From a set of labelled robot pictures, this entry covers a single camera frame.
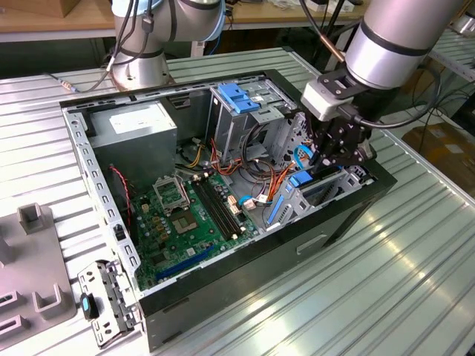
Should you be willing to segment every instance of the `connector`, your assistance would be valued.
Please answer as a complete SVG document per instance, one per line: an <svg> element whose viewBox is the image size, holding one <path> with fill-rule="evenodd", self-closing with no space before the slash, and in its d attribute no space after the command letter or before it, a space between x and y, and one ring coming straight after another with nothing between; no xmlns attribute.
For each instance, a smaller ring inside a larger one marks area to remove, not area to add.
<svg viewBox="0 0 475 356"><path fill-rule="evenodd" d="M249 200L246 200L243 204L243 207L246 209L246 210L253 210L255 209L255 203L254 203L254 200L252 199L249 199Z"/></svg>

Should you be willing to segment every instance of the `white label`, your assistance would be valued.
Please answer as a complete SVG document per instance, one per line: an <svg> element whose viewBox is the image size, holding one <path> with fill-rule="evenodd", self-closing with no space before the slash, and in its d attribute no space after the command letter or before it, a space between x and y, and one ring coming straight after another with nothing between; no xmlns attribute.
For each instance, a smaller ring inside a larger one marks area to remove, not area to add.
<svg viewBox="0 0 475 356"><path fill-rule="evenodd" d="M123 134L140 128L150 128L152 126L160 128L167 122L166 116L156 105L150 105L142 110L131 113L118 113L109 119L116 134Z"/></svg>
<svg viewBox="0 0 475 356"><path fill-rule="evenodd" d="M443 137L446 137L447 135L445 134L444 131L438 129L438 128L431 128L429 131L438 139L441 139Z"/></svg>
<svg viewBox="0 0 475 356"><path fill-rule="evenodd" d="M453 154L463 154L463 150L458 145L445 145L445 147Z"/></svg>

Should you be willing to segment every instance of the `green circuit board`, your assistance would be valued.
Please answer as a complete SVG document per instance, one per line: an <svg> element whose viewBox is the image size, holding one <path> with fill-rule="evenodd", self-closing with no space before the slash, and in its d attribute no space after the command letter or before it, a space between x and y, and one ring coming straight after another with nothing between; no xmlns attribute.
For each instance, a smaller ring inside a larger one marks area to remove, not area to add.
<svg viewBox="0 0 475 356"><path fill-rule="evenodd" d="M229 187L218 175L209 177L208 182L215 188L221 189L224 197L231 194ZM245 231L242 231L237 239L229 239L220 232L214 223L211 214L206 210L205 204L200 201L197 192L190 181L183 182L183 187L190 200L189 210L177 209L170 216L166 216L153 189L140 197L132 199L131 203L136 212L137 240L135 248L141 260L137 270L137 282L141 290L149 289L158 283L173 277L186 269L195 266L202 260L217 256L236 245L258 234L254 223L243 212L240 217L233 217L235 222ZM175 187L167 192L168 185L162 196L175 195ZM179 268L175 272L173 267L187 264L186 268ZM160 278L160 273L170 275Z"/></svg>

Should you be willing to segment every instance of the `aluminum slotted table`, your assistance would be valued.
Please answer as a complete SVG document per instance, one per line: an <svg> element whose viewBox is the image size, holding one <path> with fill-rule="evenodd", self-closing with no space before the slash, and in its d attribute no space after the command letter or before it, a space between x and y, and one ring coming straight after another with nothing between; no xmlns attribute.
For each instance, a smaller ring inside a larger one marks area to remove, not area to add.
<svg viewBox="0 0 475 356"><path fill-rule="evenodd" d="M169 62L177 82L266 68L302 90L317 73L280 48ZM60 73L80 88L99 70ZM94 94L115 91L103 82ZM29 202L53 210L79 301L77 273L109 258L46 76L0 81L0 214ZM378 161L397 185L335 245L157 350L157 355L464 355L475 341L475 203L390 133L375 131ZM132 332L96 346L82 312L2 352L143 355Z"/></svg>

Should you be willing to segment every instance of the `blue plastic clip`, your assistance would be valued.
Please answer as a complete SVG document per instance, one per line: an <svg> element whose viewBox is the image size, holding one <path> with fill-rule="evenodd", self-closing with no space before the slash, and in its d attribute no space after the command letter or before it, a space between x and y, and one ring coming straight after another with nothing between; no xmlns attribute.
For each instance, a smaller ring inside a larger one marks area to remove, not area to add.
<svg viewBox="0 0 475 356"><path fill-rule="evenodd" d="M259 104L253 102L246 95L246 92L235 83L218 85L217 89L237 113L248 113L261 108Z"/></svg>

